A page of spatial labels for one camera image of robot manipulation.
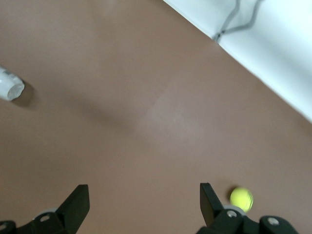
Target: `brown surface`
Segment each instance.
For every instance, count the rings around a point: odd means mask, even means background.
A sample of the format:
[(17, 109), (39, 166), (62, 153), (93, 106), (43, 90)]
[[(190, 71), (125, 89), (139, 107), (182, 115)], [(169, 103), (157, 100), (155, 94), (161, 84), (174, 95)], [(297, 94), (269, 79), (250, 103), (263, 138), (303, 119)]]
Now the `brown surface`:
[(80, 234), (193, 234), (210, 182), (310, 233), (312, 125), (162, 1), (2, 0), (0, 32), (0, 220), (88, 183)]

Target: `white cup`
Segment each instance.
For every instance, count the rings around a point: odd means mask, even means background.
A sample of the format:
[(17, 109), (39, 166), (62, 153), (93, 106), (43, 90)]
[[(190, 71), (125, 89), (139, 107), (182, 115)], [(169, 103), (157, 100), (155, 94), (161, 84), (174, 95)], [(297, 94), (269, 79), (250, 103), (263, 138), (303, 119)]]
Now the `white cup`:
[(21, 95), (24, 88), (19, 77), (0, 67), (0, 98), (12, 101)]

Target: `tennis ball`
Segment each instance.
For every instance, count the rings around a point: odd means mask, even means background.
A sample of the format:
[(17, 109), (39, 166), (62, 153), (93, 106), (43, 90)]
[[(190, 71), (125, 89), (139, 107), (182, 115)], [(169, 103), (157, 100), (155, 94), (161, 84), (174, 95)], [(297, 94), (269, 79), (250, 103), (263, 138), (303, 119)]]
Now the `tennis ball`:
[(248, 189), (237, 187), (231, 193), (230, 202), (244, 212), (248, 212), (253, 206), (254, 197)]

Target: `gray cable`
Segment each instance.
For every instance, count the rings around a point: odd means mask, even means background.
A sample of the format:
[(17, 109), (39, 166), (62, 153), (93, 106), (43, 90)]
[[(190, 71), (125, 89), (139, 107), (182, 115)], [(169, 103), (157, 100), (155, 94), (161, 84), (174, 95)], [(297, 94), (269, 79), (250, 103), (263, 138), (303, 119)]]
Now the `gray cable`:
[(213, 37), (213, 40), (215, 40), (216, 42), (220, 42), (221, 40), (221, 37), (224, 35), (224, 34), (228, 34), (228, 33), (233, 33), (233, 32), (236, 32), (236, 31), (241, 31), (241, 30), (245, 30), (245, 29), (249, 29), (251, 28), (254, 23), (255, 23), (255, 20), (256, 20), (256, 17), (257, 17), (257, 14), (258, 14), (258, 11), (259, 11), (259, 8), (260, 8), (260, 3), (263, 1), (263, 0), (257, 0), (257, 2), (255, 3), (254, 5), (254, 8), (253, 8), (253, 14), (252, 14), (252, 17), (250, 19), (250, 21), (246, 24), (243, 24), (241, 26), (237, 26), (237, 27), (233, 27), (233, 28), (230, 28), (230, 29), (226, 29), (226, 27), (230, 24), (230, 22), (232, 21), (232, 19), (237, 15), (237, 13), (239, 12), (239, 9), (240, 9), (240, 1), (241, 0), (236, 0), (236, 4), (235, 4), (235, 7), (234, 9), (230, 12), (229, 16), (226, 18), (225, 22), (223, 23), (219, 33), (217, 33), (214, 37)]

